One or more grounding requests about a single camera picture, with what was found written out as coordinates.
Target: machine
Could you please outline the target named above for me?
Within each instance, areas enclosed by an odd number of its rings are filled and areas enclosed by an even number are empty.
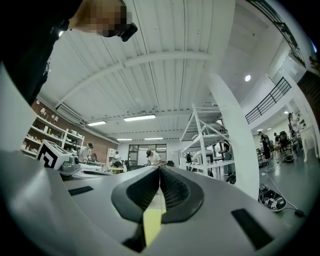
[[[63,182],[59,171],[20,152],[0,152],[0,165],[8,212],[47,255],[269,255],[286,231],[235,186],[174,167]],[[146,246],[143,214],[159,187],[166,213]]]

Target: box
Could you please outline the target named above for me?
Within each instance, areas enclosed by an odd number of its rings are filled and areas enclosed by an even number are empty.
[[[64,162],[69,162],[72,154],[65,151],[54,142],[43,140],[36,159],[45,167],[59,170]]]

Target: gray floor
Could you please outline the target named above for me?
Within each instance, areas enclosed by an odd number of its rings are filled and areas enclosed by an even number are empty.
[[[308,160],[306,163],[304,163],[303,152],[299,152],[299,156],[294,155],[293,163],[282,162],[283,156],[275,154],[274,158],[269,160],[269,165],[260,168],[259,172],[263,173],[271,168],[267,174],[284,197],[308,216],[320,192],[320,162],[316,158],[313,148],[307,153]],[[212,173],[216,179],[222,181],[226,181],[228,178],[224,176],[223,167],[220,168],[221,175],[218,168],[213,169]],[[267,176],[260,176],[260,183],[277,191]],[[287,204],[286,208],[293,208],[293,206]],[[284,209],[275,214],[289,229],[305,220],[305,218],[296,216],[292,209]]]

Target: balcony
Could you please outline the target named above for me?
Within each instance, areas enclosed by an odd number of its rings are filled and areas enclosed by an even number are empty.
[[[275,105],[289,90],[291,85],[282,77],[271,92],[246,116],[248,124],[261,117],[267,110]]]

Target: window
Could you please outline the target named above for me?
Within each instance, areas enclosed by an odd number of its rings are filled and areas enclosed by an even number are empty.
[[[162,161],[167,160],[166,144],[129,145],[128,160],[130,165],[143,166],[147,161],[147,151],[155,151]]]

